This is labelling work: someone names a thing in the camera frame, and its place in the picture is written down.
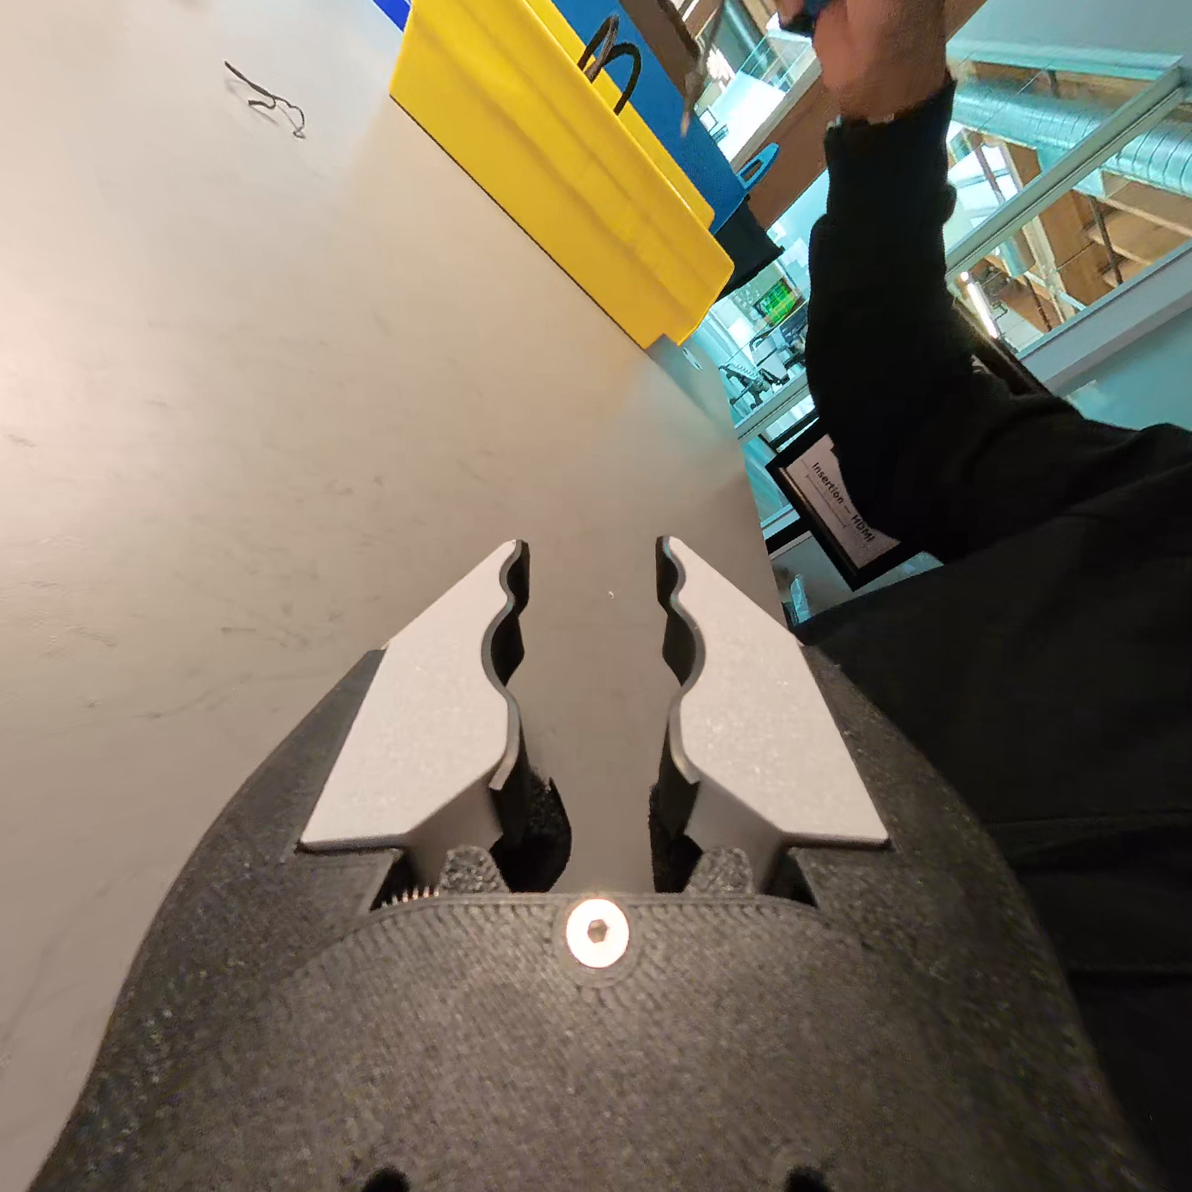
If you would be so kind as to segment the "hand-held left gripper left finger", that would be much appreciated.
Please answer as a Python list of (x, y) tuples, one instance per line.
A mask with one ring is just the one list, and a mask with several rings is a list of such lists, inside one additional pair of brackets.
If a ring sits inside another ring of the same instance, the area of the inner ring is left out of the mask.
[(527, 604), (531, 543), (507, 537), (384, 644), (299, 854), (402, 847), (435, 877), (454, 847), (527, 844)]

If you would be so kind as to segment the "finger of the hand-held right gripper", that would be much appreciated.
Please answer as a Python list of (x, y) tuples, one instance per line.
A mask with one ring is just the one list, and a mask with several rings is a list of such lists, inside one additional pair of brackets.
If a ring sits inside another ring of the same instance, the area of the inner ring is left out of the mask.
[(699, 68), (699, 40), (690, 35), (671, 0), (622, 0), (627, 19), (643, 35), (650, 51), (661, 60), (671, 86), (682, 86)]
[(725, 51), (719, 51), (725, 7), (728, 0), (713, 0), (703, 29), (693, 35), (699, 51), (679, 86), (679, 131), (704, 118), (704, 109), (725, 94), (725, 80), (719, 80), (725, 77)]

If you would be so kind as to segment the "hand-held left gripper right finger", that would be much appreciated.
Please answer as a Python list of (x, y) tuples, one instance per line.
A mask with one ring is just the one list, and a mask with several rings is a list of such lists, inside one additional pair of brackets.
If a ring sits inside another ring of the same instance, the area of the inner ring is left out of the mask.
[(883, 854), (885, 825), (788, 628), (675, 533), (654, 569), (679, 681), (654, 781), (654, 886), (679, 890), (704, 854), (742, 854), (758, 890), (783, 886), (788, 847)]

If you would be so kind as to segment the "braided hdmi cable green plugs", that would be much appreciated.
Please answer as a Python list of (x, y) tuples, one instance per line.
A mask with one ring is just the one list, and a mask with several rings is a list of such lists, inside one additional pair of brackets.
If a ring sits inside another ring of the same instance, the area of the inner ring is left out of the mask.
[(629, 106), (643, 58), (638, 58), (638, 50), (629, 40), (618, 35), (618, 12), (608, 12), (594, 27), (594, 35), (582, 43), (573, 68), (582, 69), (588, 86), (594, 86), (608, 69), (608, 60), (618, 60), (618, 58), (629, 60), (629, 77), (627, 77), (627, 86), (622, 86), (622, 94), (614, 102), (614, 115), (622, 115)]

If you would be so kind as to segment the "yellow plastic bin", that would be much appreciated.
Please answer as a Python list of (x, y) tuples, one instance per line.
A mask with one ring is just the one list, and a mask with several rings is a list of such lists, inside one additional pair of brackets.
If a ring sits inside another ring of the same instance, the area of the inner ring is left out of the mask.
[(411, 3), (390, 94), (638, 351), (703, 328), (713, 211), (554, 3)]

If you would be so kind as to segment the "person's right forearm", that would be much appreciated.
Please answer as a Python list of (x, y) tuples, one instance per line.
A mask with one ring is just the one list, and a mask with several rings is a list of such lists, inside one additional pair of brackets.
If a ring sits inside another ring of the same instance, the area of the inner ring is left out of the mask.
[(1012, 392), (974, 360), (944, 282), (954, 80), (885, 123), (827, 131), (829, 193), (810, 227), (809, 383), (843, 486), (894, 543), (958, 561), (1043, 521), (1014, 466), (1043, 464), (1050, 392)]

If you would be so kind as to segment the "person's right hand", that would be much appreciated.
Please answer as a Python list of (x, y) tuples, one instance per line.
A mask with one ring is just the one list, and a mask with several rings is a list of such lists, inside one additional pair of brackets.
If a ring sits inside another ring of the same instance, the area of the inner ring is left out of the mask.
[(849, 123), (885, 123), (950, 86), (944, 0), (829, 0), (810, 50)]

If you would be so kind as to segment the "large blue box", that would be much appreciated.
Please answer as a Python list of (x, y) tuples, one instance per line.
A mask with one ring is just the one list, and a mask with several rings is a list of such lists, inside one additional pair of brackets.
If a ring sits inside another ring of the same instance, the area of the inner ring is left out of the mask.
[(618, 0), (554, 0), (554, 12), (573, 27), (579, 43), (588, 43), (603, 19), (618, 19), (618, 40), (636, 43), (643, 60), (629, 106), (650, 123), (650, 131), (668, 147), (675, 168), (693, 182), (693, 188), (711, 203), (711, 234), (719, 238), (725, 220), (732, 220), (747, 188), (699, 118), (690, 118), (690, 131), (679, 131), (682, 115), (679, 86), (690, 68), (679, 60), (675, 80), (668, 77), (668, 60), (654, 51), (661, 27), (654, 19), (650, 27), (638, 27), (636, 12), (643, 12), (643, 3)]

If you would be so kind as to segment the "black framed paper sign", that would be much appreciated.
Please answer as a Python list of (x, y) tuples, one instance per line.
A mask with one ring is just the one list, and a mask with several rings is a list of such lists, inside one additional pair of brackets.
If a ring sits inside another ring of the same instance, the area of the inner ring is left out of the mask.
[(769, 476), (851, 591), (913, 561), (903, 543), (856, 511), (816, 417), (769, 461)]

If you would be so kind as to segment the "black twist tie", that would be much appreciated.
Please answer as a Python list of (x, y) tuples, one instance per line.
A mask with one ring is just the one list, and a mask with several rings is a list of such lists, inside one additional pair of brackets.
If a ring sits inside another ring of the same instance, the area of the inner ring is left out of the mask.
[(274, 87), (246, 80), (232, 60), (220, 60), (220, 68), (224, 68), (224, 77), (241, 87), (241, 102), (246, 102), (252, 109), (258, 109), (258, 115), (282, 115), (286, 126), (292, 126), (292, 139), (304, 142), (304, 106), (299, 106), (299, 102), (292, 102), (292, 96), (282, 96), (282, 94), (274, 94)]

